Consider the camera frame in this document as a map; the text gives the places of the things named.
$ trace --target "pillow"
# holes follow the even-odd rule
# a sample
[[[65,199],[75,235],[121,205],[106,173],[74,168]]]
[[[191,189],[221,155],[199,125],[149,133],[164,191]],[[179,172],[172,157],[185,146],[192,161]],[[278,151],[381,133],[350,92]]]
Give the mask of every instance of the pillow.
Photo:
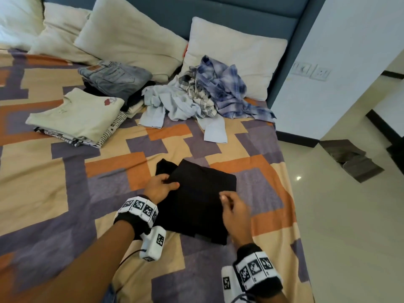
[[[208,55],[228,66],[236,65],[247,86],[246,97],[265,101],[287,44],[286,39],[249,35],[194,17],[181,72],[198,66],[202,57]]]
[[[91,11],[45,2],[45,30],[34,41],[28,54],[44,54],[72,62],[95,65],[99,59],[74,46]]]
[[[0,1],[0,44],[28,51],[43,31],[41,0]]]
[[[126,0],[96,0],[74,45],[103,60],[144,68],[154,81],[167,82],[183,61],[187,41]]]

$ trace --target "blue plaid shirt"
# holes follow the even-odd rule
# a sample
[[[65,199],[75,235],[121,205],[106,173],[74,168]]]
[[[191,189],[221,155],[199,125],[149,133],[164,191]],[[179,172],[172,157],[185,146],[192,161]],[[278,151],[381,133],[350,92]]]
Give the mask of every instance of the blue plaid shirt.
[[[189,69],[196,71],[195,84],[199,84],[210,94],[217,112],[223,117],[253,117],[275,122],[276,117],[270,109],[254,106],[243,100],[247,86],[237,74],[235,65],[227,66],[205,55],[199,66]]]

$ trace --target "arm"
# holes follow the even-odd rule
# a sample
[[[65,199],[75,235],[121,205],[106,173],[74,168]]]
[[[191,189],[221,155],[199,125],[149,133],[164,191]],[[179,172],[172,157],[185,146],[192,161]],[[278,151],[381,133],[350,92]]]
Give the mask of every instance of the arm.
[[[163,184],[168,177],[160,174],[147,183],[144,194],[154,204],[164,200],[170,190],[179,188],[179,183]],[[117,221],[33,302],[101,302],[133,238],[132,226],[126,221]]]
[[[222,191],[220,200],[223,205],[223,223],[231,240],[238,250],[240,247],[254,243],[251,232],[251,216],[249,207],[234,191]],[[283,292],[271,298],[256,298],[258,303],[288,303]]]

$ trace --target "geometric patterned bedspread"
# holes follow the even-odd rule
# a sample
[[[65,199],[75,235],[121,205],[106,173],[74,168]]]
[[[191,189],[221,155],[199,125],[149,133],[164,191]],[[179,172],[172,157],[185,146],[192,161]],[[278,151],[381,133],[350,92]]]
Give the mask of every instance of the geometric patterned bedspread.
[[[138,114],[101,149],[33,132],[25,125],[30,113],[54,108],[63,94],[83,88],[78,67],[0,50],[0,301],[28,301],[111,226],[127,198],[142,193],[158,161],[185,158],[237,177],[237,191],[252,210],[254,240],[282,276],[285,295],[313,302],[274,127],[225,118],[228,143],[216,144],[203,141],[195,120],[166,118],[155,129],[138,126]],[[140,244],[134,241],[127,255]],[[231,244],[168,232],[158,262],[131,257],[113,285],[123,286],[120,302],[223,302],[221,267],[234,260]]]

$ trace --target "floor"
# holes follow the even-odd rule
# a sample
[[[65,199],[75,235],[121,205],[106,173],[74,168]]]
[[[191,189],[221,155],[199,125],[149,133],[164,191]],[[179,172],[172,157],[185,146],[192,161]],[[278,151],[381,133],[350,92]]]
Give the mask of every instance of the floor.
[[[364,117],[386,93],[369,88],[325,136],[349,139],[385,169],[362,184],[320,145],[280,142],[317,303],[402,301],[404,175],[385,150],[389,142]]]

